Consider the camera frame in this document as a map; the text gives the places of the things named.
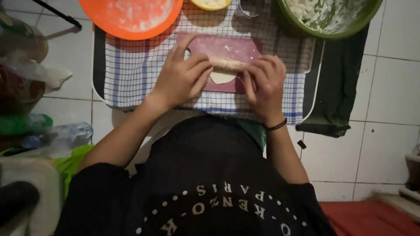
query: black bracelet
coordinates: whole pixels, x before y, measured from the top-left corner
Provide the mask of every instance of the black bracelet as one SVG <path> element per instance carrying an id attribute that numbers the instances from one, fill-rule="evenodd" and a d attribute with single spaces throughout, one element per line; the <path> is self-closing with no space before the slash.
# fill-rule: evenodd
<path id="1" fill-rule="evenodd" d="M 266 130 L 266 131 L 276 130 L 276 129 L 279 129 L 279 128 L 283 127 L 283 126 L 284 126 L 284 125 L 286 125 L 286 124 L 287 124 L 287 118 L 285 118 L 285 119 L 284 119 L 284 121 L 282 121 L 280 124 L 278 124 L 278 125 L 276 125 L 276 126 L 274 126 L 274 127 L 271 127 L 271 128 L 269 128 L 269 127 L 265 127 L 265 130 Z"/>

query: hand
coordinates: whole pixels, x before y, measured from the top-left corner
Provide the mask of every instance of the hand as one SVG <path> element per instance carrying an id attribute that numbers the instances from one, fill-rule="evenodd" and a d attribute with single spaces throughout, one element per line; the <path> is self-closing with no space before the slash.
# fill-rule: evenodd
<path id="1" fill-rule="evenodd" d="M 213 68 L 209 69 L 209 58 L 204 53 L 184 60 L 185 50 L 196 37 L 197 34 L 187 35 L 169 51 L 148 101 L 168 111 L 200 95 Z"/>
<path id="2" fill-rule="evenodd" d="M 252 87 L 251 75 L 255 77 L 257 91 Z M 264 119 L 267 127 L 284 121 L 281 109 L 286 67 L 277 56 L 264 55 L 244 70 L 247 101 L 251 108 Z"/>

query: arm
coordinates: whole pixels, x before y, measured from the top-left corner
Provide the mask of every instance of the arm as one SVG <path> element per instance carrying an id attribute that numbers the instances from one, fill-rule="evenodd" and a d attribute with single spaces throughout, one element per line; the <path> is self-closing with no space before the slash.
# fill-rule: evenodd
<path id="1" fill-rule="evenodd" d="M 258 85 L 257 91 L 252 87 L 251 75 Z M 285 78 L 286 67 L 277 56 L 261 56 L 244 70 L 247 100 L 251 108 L 263 117 L 266 127 L 274 127 L 285 119 L 281 108 Z M 308 183 L 308 176 L 293 147 L 287 127 L 267 131 L 266 135 L 267 158 L 280 175 L 290 184 Z"/>
<path id="2" fill-rule="evenodd" d="M 126 167 L 161 115 L 201 93 L 213 69 L 208 69 L 209 59 L 202 53 L 184 60 L 185 50 L 196 37 L 188 35 L 169 51 L 152 92 L 128 119 L 92 148 L 79 171 L 96 163 Z"/>

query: yellow bowl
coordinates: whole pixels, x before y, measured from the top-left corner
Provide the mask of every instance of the yellow bowl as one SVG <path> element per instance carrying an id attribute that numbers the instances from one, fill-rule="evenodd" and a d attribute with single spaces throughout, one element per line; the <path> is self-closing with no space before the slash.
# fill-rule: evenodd
<path id="1" fill-rule="evenodd" d="M 202 6 L 199 3 L 197 3 L 197 0 L 191 0 L 191 2 L 194 3 L 197 7 L 203 9 L 203 10 L 220 10 L 220 9 L 223 9 L 223 8 L 229 6 L 229 4 L 232 2 L 232 0 L 225 0 L 225 5 L 223 7 L 220 7 L 220 8 L 207 8 L 207 7 Z"/>

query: black t-shirt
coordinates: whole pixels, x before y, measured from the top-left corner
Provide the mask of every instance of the black t-shirt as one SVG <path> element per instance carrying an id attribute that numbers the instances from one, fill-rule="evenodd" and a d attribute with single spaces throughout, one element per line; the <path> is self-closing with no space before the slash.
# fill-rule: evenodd
<path id="1" fill-rule="evenodd" d="M 129 178 L 98 163 L 78 173 L 55 235 L 335 235 L 311 184 L 288 184 L 247 132 L 185 120 Z"/>

